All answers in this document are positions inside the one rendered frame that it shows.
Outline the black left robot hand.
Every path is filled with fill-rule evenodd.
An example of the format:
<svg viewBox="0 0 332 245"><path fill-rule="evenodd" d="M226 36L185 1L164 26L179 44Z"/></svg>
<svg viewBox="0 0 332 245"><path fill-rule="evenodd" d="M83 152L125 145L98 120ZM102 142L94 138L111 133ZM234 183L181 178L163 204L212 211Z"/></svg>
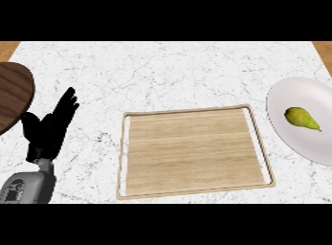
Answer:
<svg viewBox="0 0 332 245"><path fill-rule="evenodd" d="M42 119L32 112L21 114L23 134L29 141L26 156L29 163L35 163L39 159L57 158L79 107L76 89L70 87L54 111Z"/></svg>

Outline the pale wooden square tray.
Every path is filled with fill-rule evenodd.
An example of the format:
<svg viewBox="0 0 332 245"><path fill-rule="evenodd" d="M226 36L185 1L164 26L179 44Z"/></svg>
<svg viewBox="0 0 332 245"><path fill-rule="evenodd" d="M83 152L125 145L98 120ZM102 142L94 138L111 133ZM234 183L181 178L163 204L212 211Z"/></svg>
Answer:
<svg viewBox="0 0 332 245"><path fill-rule="evenodd" d="M117 199L277 184L247 104L123 114Z"/></svg>

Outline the green pear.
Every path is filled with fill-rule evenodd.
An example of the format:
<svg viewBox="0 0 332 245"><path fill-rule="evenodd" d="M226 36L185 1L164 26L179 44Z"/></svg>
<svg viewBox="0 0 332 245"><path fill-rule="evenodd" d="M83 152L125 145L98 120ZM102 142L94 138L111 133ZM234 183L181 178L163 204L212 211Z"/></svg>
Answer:
<svg viewBox="0 0 332 245"><path fill-rule="evenodd" d="M290 107L284 112L284 116L294 126L306 127L312 130L321 130L319 124L305 108Z"/></svg>

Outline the white oval plate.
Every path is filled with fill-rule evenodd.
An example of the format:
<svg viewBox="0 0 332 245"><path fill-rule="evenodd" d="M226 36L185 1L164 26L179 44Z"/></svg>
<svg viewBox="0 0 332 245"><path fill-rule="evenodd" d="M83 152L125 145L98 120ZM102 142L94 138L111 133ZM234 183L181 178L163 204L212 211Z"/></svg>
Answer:
<svg viewBox="0 0 332 245"><path fill-rule="evenodd" d="M269 90L266 109L290 148L332 167L332 87L310 78L285 78Z"/></svg>

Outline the dark brown round wooden board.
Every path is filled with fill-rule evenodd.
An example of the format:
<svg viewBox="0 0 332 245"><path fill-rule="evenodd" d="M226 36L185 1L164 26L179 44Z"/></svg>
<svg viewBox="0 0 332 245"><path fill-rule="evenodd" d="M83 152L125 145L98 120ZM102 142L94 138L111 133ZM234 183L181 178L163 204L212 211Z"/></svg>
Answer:
<svg viewBox="0 0 332 245"><path fill-rule="evenodd" d="M27 111L35 91L35 78L29 68L15 62L0 62L0 135Z"/></svg>

